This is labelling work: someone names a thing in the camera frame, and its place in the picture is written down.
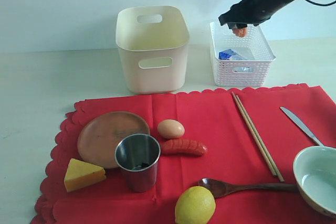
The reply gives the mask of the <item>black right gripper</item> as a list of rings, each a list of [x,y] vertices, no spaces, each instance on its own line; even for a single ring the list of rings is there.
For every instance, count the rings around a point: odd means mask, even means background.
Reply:
[[[258,26],[295,0],[241,0],[238,7],[232,6],[218,17],[221,25],[231,30],[246,28],[248,24]]]

